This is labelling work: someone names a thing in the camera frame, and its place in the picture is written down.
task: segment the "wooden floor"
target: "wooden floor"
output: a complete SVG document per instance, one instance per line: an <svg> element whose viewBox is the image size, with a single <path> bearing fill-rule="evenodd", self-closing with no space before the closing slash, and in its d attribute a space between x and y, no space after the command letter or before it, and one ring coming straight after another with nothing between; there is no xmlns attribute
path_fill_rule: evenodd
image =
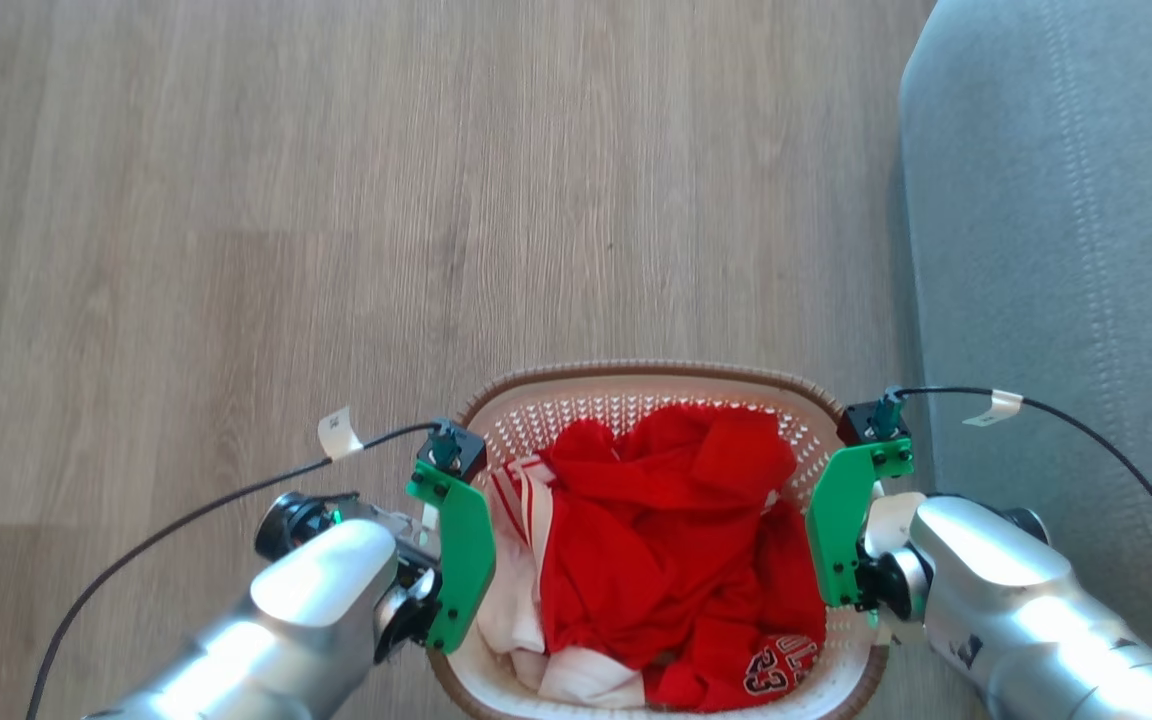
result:
<svg viewBox="0 0 1152 720"><path fill-rule="evenodd" d="M0 717L103 566L340 406L374 432L600 357L918 377L896 90L930 5L0 0ZM306 484L410 510L410 454ZM275 494L111 582L41 715L227 605ZM870 715L935 715L908 654ZM342 717L458 714L407 652Z"/></svg>

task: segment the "clothes pile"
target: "clothes pile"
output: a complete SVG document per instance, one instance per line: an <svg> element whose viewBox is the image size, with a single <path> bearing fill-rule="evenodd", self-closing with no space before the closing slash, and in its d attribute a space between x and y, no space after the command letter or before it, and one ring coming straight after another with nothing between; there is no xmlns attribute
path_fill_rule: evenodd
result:
<svg viewBox="0 0 1152 720"><path fill-rule="evenodd" d="M488 478L483 638L543 698L714 712L803 682L824 642L773 414L667 406L622 437L576 420Z"/></svg>

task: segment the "basket rim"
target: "basket rim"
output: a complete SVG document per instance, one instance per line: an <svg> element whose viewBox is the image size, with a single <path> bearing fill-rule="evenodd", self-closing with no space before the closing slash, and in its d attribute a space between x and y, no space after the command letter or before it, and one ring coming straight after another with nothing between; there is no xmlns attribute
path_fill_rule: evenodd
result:
<svg viewBox="0 0 1152 720"><path fill-rule="evenodd" d="M841 420L844 416L844 407L840 404L828 392L818 384L810 382L799 376L773 372L773 370L759 370L742 367L740 365L725 365L719 363L694 363L694 361L681 359L594 359L582 361L582 363L566 363L558 365L545 365L529 370L517 370L498 377L494 381L486 384L479 392L476 392L467 402L465 410L462 411L458 423L467 427L475 416L494 401L495 397L505 393L529 386L537 382L568 381L568 379L597 378L602 376L676 376L685 378L718 379L718 381L735 381L761 384L776 389L797 393L818 406L820 410L833 420ZM882 680L884 670L887 669L886 646L873 646L869 649L869 659L865 669L861 674L861 680L852 688L846 700L840 703L826 717L820 720L851 720L861 713L874 696L879 680ZM434 670L434 679L442 685L444 692L452 697L462 711L475 720L525 720L517 715L507 715L483 703L467 691L465 685L457 679L456 672L442 652L426 650L429 664Z"/></svg>

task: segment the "beige basket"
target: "beige basket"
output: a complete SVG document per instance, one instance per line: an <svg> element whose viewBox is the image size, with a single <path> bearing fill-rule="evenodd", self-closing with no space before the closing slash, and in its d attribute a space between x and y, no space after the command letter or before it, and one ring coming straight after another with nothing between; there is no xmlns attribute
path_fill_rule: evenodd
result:
<svg viewBox="0 0 1152 720"><path fill-rule="evenodd" d="M753 406L780 414L781 432L799 460L782 497L794 498L804 509L829 455L841 447L835 426L842 406L819 387L790 376L718 365L602 363L532 370L491 384L461 419L486 439L490 470L550 445L571 420L598 418L620 433L644 414L672 402ZM867 616L829 611L820 659L794 694L763 707L706 717L855 717L873 696L887 666L887 647L877 646L877 639ZM690 717L541 700L488 651L476 629L453 655L430 652L429 659L448 696L480 720Z"/></svg>

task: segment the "green connector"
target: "green connector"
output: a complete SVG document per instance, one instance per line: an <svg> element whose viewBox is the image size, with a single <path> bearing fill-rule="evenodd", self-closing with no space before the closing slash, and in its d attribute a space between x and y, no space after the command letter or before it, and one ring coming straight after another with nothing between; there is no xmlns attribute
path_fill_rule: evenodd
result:
<svg viewBox="0 0 1152 720"><path fill-rule="evenodd" d="M495 575L495 537L488 503L475 486L444 473L424 460L416 461L407 494L439 510L444 586L438 593L440 607L430 626L425 646L452 653L465 642Z"/></svg>
<svg viewBox="0 0 1152 720"><path fill-rule="evenodd" d="M820 600L844 607L861 599L856 566L861 552L861 528L869 513L874 483L914 472L909 438L844 447L824 468L808 507L808 543L817 574Z"/></svg>

